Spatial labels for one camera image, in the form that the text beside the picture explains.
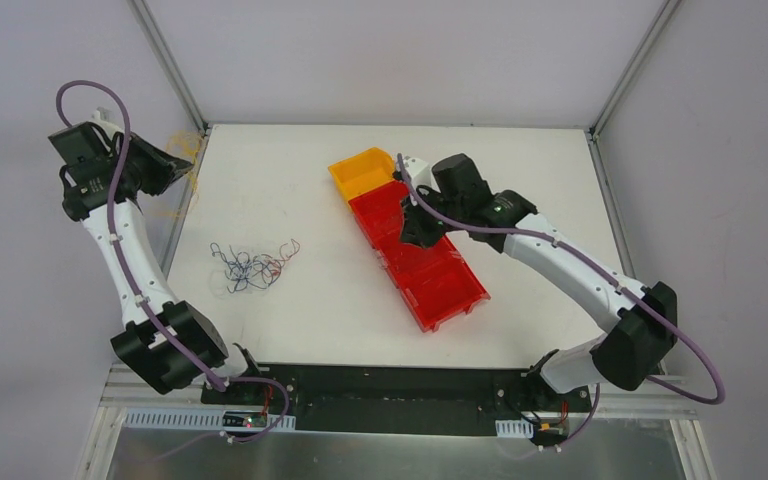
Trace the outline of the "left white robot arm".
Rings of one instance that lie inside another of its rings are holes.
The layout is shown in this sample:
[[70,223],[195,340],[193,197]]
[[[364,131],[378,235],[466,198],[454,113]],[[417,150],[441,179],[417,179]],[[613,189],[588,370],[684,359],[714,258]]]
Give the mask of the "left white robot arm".
[[[64,161],[63,210],[96,242],[117,290],[124,329],[110,340],[116,357],[160,394],[199,376],[218,377],[227,379],[226,389],[239,403],[257,402],[265,378],[253,370],[251,354],[228,346],[204,314],[173,293],[137,202],[141,193],[164,193],[192,170],[192,162],[103,120],[66,127],[49,140]],[[122,151],[127,157],[116,177]]]

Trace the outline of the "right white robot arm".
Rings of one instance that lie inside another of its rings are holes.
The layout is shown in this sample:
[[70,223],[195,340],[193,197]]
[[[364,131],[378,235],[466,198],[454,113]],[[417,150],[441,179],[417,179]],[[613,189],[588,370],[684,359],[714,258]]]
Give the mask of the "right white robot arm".
[[553,409],[567,393],[603,382],[634,391],[677,343],[671,287],[647,286],[593,259],[524,196],[492,190],[469,156],[429,164],[399,155],[393,176],[408,189],[401,202],[402,242],[429,248],[464,231],[541,275],[600,328],[595,338],[551,350],[529,368],[527,393],[536,407]]

